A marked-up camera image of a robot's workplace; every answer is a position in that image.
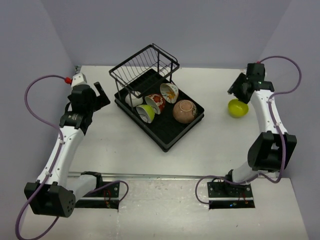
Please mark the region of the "yellow green bowl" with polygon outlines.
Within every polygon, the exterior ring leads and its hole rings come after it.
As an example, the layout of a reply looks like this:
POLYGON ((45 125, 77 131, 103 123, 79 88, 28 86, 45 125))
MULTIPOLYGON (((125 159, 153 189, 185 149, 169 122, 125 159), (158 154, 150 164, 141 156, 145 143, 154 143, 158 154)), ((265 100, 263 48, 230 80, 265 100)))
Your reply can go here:
POLYGON ((248 105, 236 98, 229 101, 227 109, 229 115, 233 118, 242 118, 249 112, 248 105))

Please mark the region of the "green white bowl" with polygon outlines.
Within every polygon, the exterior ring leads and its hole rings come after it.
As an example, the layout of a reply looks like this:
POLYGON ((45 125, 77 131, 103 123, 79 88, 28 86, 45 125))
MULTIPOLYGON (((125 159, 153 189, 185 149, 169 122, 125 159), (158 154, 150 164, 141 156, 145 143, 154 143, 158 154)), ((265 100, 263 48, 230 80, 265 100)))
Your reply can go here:
POLYGON ((140 119, 148 124, 151 124, 155 118, 155 112, 150 105, 141 104, 135 107, 140 119))

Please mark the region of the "red floral bowl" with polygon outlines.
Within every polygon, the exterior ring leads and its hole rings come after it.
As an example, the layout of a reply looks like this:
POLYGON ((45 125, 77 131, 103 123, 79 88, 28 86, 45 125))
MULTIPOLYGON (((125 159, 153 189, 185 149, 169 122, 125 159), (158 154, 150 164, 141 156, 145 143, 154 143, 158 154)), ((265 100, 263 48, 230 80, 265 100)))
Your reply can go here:
POLYGON ((160 115, 165 108, 166 100, 161 94, 152 93, 144 97, 147 105, 151 106, 157 115, 160 115))

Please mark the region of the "white orange leaf bowl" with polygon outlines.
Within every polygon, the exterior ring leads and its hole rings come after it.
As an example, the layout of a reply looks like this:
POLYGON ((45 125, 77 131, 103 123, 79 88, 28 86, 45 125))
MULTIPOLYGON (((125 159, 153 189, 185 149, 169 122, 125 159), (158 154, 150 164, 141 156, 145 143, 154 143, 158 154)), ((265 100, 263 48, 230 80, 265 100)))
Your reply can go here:
POLYGON ((179 89, 175 84, 162 83, 160 93, 168 103, 175 104, 179 96, 179 89))

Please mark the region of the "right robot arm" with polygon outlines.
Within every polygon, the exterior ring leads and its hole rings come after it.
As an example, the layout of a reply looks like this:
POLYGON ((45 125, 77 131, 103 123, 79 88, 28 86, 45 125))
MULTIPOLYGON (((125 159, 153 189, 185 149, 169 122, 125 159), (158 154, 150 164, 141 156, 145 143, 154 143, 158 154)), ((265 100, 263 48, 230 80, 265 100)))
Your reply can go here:
POLYGON ((227 91, 240 103, 252 104, 259 127, 259 135, 247 152, 247 161, 226 175, 228 181, 224 182, 223 191, 230 197, 241 191, 241 185, 267 173, 278 173, 274 180, 278 183, 297 145, 297 137, 289 134, 278 113, 273 83, 265 77, 263 63, 249 63, 246 72, 227 91))

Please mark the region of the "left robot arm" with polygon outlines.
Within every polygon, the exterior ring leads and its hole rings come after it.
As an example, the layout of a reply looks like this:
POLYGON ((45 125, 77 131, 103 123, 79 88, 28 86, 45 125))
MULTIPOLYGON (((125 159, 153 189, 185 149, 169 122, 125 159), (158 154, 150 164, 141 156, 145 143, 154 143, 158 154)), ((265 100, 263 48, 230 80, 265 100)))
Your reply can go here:
POLYGON ((79 199, 87 194, 97 197, 104 184, 98 172, 85 171, 70 185, 67 178, 78 146, 93 122, 94 112, 110 104, 99 82, 94 88, 78 84, 68 96, 71 110, 60 118, 58 137, 47 164, 35 182, 28 182, 24 194, 36 215, 68 218, 79 199))

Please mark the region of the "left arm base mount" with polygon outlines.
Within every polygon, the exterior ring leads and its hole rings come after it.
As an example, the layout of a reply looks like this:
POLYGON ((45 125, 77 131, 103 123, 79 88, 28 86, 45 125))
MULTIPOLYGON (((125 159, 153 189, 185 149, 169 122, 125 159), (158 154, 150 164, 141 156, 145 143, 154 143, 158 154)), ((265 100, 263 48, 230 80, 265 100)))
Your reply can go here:
POLYGON ((79 209, 119 209, 120 183, 115 183, 108 188, 90 193, 76 202, 79 209))

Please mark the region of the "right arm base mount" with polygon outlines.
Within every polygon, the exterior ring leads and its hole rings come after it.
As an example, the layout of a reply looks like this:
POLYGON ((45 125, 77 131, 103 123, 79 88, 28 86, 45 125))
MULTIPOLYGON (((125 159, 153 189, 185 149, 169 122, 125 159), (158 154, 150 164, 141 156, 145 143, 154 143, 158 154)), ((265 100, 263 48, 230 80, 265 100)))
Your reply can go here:
POLYGON ((231 185, 220 179, 207 182, 209 209, 253 209, 251 185, 231 185))

